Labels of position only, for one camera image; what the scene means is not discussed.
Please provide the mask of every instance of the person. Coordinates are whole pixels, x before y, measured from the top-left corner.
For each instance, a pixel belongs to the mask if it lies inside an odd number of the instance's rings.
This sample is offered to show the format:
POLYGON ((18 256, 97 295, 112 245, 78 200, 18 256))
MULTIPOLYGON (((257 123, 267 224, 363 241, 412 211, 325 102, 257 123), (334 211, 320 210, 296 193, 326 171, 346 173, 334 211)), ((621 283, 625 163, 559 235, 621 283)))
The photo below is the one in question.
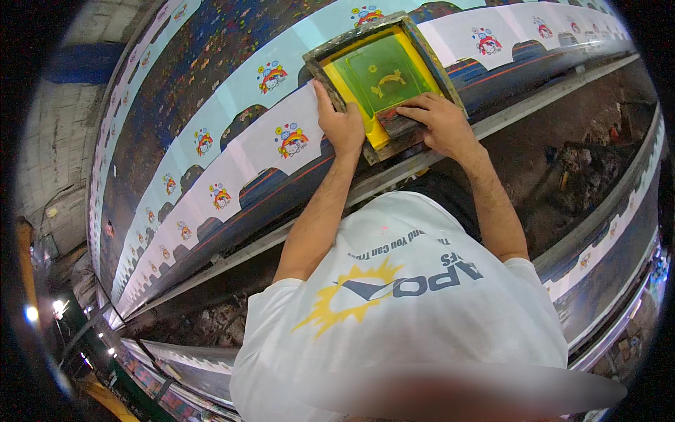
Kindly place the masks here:
POLYGON ((335 112, 323 86, 314 86, 335 159, 289 233, 273 283, 249 298, 230 383, 241 416, 345 420, 295 397, 294 383, 316 373, 456 362, 566 368, 558 314, 462 111, 433 93, 397 108, 426 125, 426 145, 462 166, 477 223, 446 201, 464 227, 416 189, 382 194, 341 220, 364 124, 356 104, 335 112))

